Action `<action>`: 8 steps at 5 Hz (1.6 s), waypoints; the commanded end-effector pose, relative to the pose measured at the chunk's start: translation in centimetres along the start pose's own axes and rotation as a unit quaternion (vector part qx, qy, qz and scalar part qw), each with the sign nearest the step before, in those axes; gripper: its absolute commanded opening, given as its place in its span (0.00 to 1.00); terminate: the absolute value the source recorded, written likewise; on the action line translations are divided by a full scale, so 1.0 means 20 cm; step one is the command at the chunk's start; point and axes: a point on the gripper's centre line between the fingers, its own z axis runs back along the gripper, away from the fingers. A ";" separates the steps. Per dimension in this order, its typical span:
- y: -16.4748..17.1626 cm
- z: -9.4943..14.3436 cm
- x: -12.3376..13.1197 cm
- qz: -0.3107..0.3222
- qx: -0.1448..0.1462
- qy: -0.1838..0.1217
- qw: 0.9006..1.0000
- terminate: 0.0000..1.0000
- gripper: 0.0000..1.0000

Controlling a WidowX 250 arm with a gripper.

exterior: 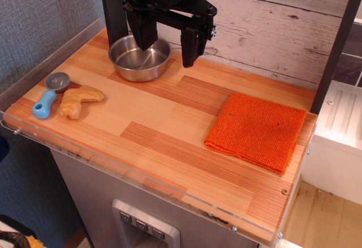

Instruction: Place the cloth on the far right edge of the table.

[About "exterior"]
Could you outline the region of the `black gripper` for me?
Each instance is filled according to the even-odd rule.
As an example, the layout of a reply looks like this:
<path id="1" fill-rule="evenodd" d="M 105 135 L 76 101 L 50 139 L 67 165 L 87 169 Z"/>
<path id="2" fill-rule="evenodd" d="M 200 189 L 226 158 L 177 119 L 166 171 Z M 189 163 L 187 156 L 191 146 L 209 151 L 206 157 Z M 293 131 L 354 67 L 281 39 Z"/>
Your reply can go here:
<path id="1" fill-rule="evenodd" d="M 207 0 L 124 0 L 123 9 L 138 47 L 145 51 L 158 40 L 157 23 L 181 31 L 182 60 L 192 67 L 216 36 L 217 9 Z"/>

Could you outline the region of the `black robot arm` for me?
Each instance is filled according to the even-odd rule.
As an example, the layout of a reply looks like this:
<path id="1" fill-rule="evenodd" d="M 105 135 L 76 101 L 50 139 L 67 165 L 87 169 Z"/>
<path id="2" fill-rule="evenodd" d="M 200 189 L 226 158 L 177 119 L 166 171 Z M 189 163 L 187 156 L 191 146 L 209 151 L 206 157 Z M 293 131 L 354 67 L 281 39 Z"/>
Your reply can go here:
<path id="1" fill-rule="evenodd" d="M 180 30 L 184 67 L 193 66 L 216 36 L 217 8 L 207 0 L 124 0 L 123 8 L 141 50 L 158 40 L 158 23 Z"/>

